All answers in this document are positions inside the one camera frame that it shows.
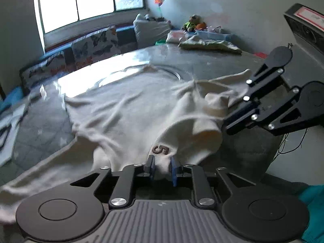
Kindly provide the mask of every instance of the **sofa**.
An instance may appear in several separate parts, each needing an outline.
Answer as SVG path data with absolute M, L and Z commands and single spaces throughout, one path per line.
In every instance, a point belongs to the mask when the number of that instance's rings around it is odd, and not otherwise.
M 108 27 L 45 53 L 19 71 L 24 94 L 73 71 L 114 55 L 137 49 L 133 26 Z

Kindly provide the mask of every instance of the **white sticker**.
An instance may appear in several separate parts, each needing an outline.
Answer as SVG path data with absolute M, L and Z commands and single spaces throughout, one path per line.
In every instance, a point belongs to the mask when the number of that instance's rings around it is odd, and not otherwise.
M 324 32 L 324 16 L 309 9 L 306 7 L 301 7 L 296 13 L 295 16 L 303 19 L 304 21 L 312 24 L 313 26 L 317 27 L 318 29 Z

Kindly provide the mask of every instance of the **black cable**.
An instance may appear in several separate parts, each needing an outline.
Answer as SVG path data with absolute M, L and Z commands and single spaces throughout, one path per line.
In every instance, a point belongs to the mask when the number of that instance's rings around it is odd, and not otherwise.
M 284 150 L 284 148 L 285 148 L 285 144 L 286 144 L 286 139 L 287 139 L 289 133 L 286 134 L 285 137 L 284 137 L 284 140 L 281 142 L 281 144 L 280 144 L 280 146 L 279 146 L 279 149 L 278 149 L 278 152 L 277 152 L 276 156 L 273 158 L 273 160 L 272 160 L 271 162 L 273 162 L 273 161 L 274 161 L 274 160 L 275 160 L 275 159 L 276 159 L 280 154 L 281 154 L 281 155 L 284 155 L 284 154 L 287 154 L 287 153 L 289 153 L 289 152 L 293 152 L 293 151 L 297 150 L 299 147 L 301 147 L 302 142 L 303 142 L 303 140 L 304 140 L 304 138 L 305 138 L 306 133 L 308 132 L 308 130 L 309 130 L 309 128 L 307 128 L 307 129 L 305 130 L 305 133 L 304 133 L 303 137 L 301 138 L 299 145 L 298 145 L 296 148 L 294 148 L 294 149 L 292 149 L 292 150 L 290 150 L 290 151 L 288 151 L 288 152 L 283 152 L 283 150 Z

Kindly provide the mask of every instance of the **silver bolt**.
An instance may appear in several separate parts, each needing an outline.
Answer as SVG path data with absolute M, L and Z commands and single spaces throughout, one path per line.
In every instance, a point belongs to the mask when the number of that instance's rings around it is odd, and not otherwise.
M 251 116 L 251 120 L 256 120 L 258 118 L 258 115 L 257 114 L 253 114 L 252 116 Z
M 273 125 L 273 123 L 270 123 L 270 124 L 268 125 L 268 129 L 269 129 L 269 130 L 273 130 L 273 129 L 274 129 L 274 125 Z
M 200 205 L 206 205 L 206 206 L 209 206 L 209 205 L 212 205 L 215 203 L 215 200 L 214 199 L 211 199 L 211 198 L 202 198 L 198 201 L 198 203 Z
M 112 199 L 112 200 L 110 201 L 110 203 L 111 203 L 112 205 L 115 205 L 115 206 L 122 206 L 122 205 L 126 204 L 127 201 L 126 201 L 126 199 L 124 199 L 124 198 L 120 198 L 120 197 L 118 197 L 118 198 L 114 198 L 114 199 Z

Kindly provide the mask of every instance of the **cushion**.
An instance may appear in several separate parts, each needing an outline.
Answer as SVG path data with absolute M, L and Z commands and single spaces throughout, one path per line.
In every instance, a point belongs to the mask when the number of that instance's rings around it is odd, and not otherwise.
M 60 76 L 60 74 L 68 74 L 75 71 L 74 64 L 65 64 L 64 51 L 59 51 L 48 59 L 39 64 L 27 68 L 21 73 L 21 80 L 27 89 L 42 84 L 43 81 L 50 77 Z
M 71 44 L 77 69 L 120 54 L 116 29 L 108 27 L 80 37 Z
M 135 20 L 133 25 L 138 48 L 154 46 L 156 41 L 166 40 L 171 31 L 168 22 Z

